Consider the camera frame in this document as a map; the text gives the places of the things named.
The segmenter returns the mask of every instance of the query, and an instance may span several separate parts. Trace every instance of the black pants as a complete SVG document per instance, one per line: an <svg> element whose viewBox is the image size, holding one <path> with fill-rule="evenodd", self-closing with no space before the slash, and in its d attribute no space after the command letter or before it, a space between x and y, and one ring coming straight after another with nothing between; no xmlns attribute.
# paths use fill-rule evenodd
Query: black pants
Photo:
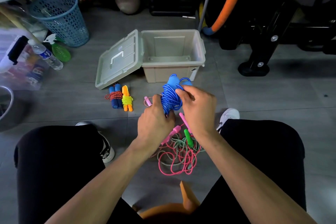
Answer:
<svg viewBox="0 0 336 224"><path fill-rule="evenodd" d="M305 150L293 128L272 120L228 120L221 135L306 209ZM93 125L41 127L24 135L14 154L19 223L44 223L99 174L104 169L99 154L102 147ZM222 176L193 216L249 223ZM113 220L143 221L123 199L118 201L108 223Z"/></svg>

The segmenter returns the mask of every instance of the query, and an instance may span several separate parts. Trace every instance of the white shoe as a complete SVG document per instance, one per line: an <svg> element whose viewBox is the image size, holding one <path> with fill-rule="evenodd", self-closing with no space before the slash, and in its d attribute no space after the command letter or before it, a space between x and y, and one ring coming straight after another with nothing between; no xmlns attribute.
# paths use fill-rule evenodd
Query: white shoe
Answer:
<svg viewBox="0 0 336 224"><path fill-rule="evenodd" d="M86 122L86 121L81 121L76 124L76 126L83 126L83 125L90 125L91 123ZM104 163L110 162L114 158L114 150L111 147L109 141L106 139L106 137L98 131L98 133L101 135L102 140L103 140L103 149L100 152L100 156L103 160Z"/></svg>
<svg viewBox="0 0 336 224"><path fill-rule="evenodd" d="M219 133L221 132L221 129L222 129L224 123L228 119L234 119L234 120L240 119L240 115L239 115L238 110L235 109L235 108L228 108L225 112L223 112L222 116L220 117L218 127L216 128L216 130Z"/></svg>

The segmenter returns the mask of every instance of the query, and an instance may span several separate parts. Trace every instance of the blue plastic basket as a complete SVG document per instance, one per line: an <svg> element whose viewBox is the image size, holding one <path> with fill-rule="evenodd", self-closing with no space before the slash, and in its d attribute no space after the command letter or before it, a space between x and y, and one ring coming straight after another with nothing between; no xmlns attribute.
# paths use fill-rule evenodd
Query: blue plastic basket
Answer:
<svg viewBox="0 0 336 224"><path fill-rule="evenodd" d="M29 12L70 47L89 40L78 0L36 0L29 6Z"/></svg>

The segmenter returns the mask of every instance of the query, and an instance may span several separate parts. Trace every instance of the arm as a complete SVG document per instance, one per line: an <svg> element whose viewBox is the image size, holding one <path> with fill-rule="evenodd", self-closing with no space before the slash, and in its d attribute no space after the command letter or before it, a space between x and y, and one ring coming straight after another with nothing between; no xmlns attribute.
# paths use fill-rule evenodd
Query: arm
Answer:
<svg viewBox="0 0 336 224"><path fill-rule="evenodd" d="M166 118L161 97L153 96L153 105L139 118L137 138L118 159L54 213L46 224L105 224L133 175L168 136L174 123L174 113Z"/></svg>
<svg viewBox="0 0 336 224"><path fill-rule="evenodd" d="M191 131L206 150L251 223L316 223L270 178L213 128L215 96L192 86L176 90Z"/></svg>

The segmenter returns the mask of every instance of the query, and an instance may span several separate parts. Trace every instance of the person's left hand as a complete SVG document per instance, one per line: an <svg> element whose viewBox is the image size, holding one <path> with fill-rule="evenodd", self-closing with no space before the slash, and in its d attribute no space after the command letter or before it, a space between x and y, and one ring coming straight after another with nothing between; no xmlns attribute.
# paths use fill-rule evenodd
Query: person's left hand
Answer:
<svg viewBox="0 0 336 224"><path fill-rule="evenodd" d="M166 118L161 104L161 96L154 95L153 104L145 109L138 120L138 136L134 143L138 147L147 149L150 156L173 130L174 124L174 112L171 110Z"/></svg>

